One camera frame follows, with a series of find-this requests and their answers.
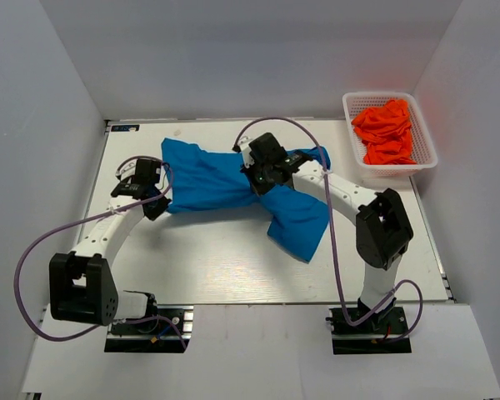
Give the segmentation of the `blue t shirt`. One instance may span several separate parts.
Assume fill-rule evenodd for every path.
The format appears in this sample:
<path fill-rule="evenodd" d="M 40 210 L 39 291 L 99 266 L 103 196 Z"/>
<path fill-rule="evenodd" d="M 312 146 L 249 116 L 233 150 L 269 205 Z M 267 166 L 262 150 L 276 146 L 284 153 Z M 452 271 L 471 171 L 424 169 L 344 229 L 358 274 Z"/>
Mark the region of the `blue t shirt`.
<path fill-rule="evenodd" d="M 172 184 L 174 213 L 243 208 L 260 204 L 272 215 L 267 235 L 283 250 L 308 263 L 329 223 L 328 206 L 287 186 L 255 194 L 240 172 L 237 153 L 208 152 L 197 144 L 165 138 L 162 159 L 175 173 Z"/>

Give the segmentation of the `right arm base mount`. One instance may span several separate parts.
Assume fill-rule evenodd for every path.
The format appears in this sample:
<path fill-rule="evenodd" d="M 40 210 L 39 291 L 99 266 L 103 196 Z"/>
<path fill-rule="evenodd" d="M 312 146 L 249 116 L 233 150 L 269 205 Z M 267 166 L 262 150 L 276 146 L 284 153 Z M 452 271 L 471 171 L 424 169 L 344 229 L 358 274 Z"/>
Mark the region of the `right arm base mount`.
<path fill-rule="evenodd" d="M 406 354 L 412 352 L 408 322 L 402 307 L 395 307 L 376 327 L 370 321 L 352 327 L 340 307 L 330 308 L 326 317 L 331 328 L 334 355 Z"/>

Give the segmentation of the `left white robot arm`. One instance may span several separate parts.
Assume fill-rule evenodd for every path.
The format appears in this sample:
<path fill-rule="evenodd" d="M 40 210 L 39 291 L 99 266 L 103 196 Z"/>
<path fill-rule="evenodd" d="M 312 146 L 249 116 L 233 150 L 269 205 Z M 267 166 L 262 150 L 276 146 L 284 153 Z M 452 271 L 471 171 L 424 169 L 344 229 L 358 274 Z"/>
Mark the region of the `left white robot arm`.
<path fill-rule="evenodd" d="M 143 219 L 153 221 L 171 202 L 158 189 L 166 164 L 138 158 L 129 172 L 117 172 L 107 211 L 88 235 L 68 253 L 55 254 L 49 263 L 50 309 L 57 320 L 107 326 L 131 320 L 149 333 L 159 323 L 155 296 L 116 287 L 112 264 L 130 232 Z"/>

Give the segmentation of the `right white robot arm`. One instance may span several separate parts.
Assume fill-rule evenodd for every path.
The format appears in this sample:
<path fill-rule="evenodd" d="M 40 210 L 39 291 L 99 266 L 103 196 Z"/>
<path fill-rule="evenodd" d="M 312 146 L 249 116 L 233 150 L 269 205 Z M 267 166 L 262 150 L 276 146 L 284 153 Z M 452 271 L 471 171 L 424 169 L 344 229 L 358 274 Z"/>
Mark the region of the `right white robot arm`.
<path fill-rule="evenodd" d="M 355 227 L 357 253 L 365 262 L 362 292 L 358 298 L 359 320 L 376 333 L 390 321 L 395 303 L 394 283 L 398 265 L 413 238 L 400 195 L 361 187 L 323 169 L 308 152 L 288 153 L 270 133 L 256 139 L 244 137 L 233 150 L 242 155 L 241 172 L 252 190 L 263 195 L 279 185 L 330 203 Z"/>

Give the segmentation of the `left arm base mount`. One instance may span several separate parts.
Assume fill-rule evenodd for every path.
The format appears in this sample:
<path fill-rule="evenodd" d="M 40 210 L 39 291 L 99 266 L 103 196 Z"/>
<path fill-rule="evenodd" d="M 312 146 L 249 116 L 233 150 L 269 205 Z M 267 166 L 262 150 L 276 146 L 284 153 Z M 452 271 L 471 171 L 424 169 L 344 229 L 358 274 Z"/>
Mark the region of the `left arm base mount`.
<path fill-rule="evenodd" d="M 185 353 L 193 330 L 194 306 L 158 306 L 155 319 L 139 324 L 118 323 L 107 330 L 105 353 Z"/>

